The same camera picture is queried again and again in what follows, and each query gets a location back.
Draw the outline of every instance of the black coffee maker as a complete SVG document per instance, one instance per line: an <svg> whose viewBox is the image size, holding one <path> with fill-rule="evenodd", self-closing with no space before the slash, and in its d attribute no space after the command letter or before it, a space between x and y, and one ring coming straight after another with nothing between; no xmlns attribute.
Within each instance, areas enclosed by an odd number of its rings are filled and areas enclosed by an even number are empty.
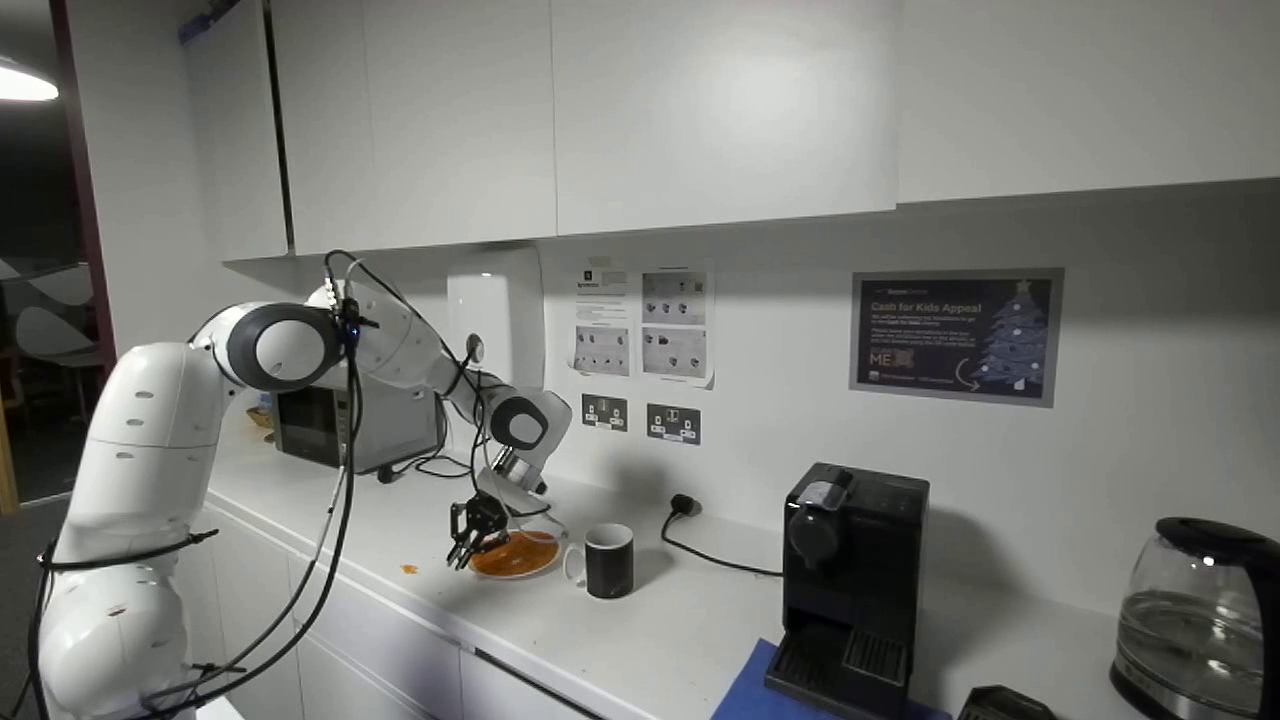
<svg viewBox="0 0 1280 720"><path fill-rule="evenodd" d="M812 463L786 516L786 644L769 683L840 715L907 715L929 485Z"/></svg>

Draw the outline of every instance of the poster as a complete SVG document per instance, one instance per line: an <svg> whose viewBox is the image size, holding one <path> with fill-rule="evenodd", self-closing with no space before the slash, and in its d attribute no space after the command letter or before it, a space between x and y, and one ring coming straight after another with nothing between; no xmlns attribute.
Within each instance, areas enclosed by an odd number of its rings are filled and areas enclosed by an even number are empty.
<svg viewBox="0 0 1280 720"><path fill-rule="evenodd" d="M1050 404L1061 270L857 277L857 387Z"/></svg>

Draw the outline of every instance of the electric kettle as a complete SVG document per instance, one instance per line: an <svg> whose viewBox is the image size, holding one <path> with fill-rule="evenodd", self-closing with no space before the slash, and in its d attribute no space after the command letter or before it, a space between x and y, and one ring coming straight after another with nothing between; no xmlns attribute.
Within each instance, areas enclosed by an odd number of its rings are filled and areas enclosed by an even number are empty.
<svg viewBox="0 0 1280 720"><path fill-rule="evenodd" d="M1143 715L1280 720L1280 544L1162 519L1120 606L1114 683Z"/></svg>

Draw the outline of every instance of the power outlet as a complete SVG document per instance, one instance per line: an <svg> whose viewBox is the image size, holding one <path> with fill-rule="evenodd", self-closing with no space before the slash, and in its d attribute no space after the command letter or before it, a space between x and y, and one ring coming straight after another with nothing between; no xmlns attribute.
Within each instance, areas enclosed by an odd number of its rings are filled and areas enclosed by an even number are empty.
<svg viewBox="0 0 1280 720"><path fill-rule="evenodd" d="M629 329L576 329L576 358L594 376L629 376Z"/></svg>
<svg viewBox="0 0 1280 720"><path fill-rule="evenodd" d="M706 270L643 270L643 322L706 322Z"/></svg>
<svg viewBox="0 0 1280 720"><path fill-rule="evenodd" d="M651 376L706 376L709 372L709 332L643 329L643 372L651 372Z"/></svg>
<svg viewBox="0 0 1280 720"><path fill-rule="evenodd" d="M706 411L681 404L649 404L651 441L706 443Z"/></svg>
<svg viewBox="0 0 1280 720"><path fill-rule="evenodd" d="M590 428L629 432L629 401L585 390L585 425Z"/></svg>

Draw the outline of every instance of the white robotic arm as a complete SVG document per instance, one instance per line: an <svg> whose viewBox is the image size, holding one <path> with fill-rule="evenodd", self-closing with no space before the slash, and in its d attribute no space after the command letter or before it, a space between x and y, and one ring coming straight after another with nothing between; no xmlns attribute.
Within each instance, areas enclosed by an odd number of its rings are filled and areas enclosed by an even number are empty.
<svg viewBox="0 0 1280 720"><path fill-rule="evenodd" d="M413 304L377 283L322 289L307 304L242 304L194 344L122 357L90 441L58 584L39 620L39 683L70 715L150 715L144 697L194 681L177 547L203 507L221 417L237 387L307 387L339 358L404 390L439 390L482 434L503 443L475 470L475 500L454 516L454 565L503 533L503 511L542 511L544 460L563 441L569 404L516 390L450 350Z"/></svg>

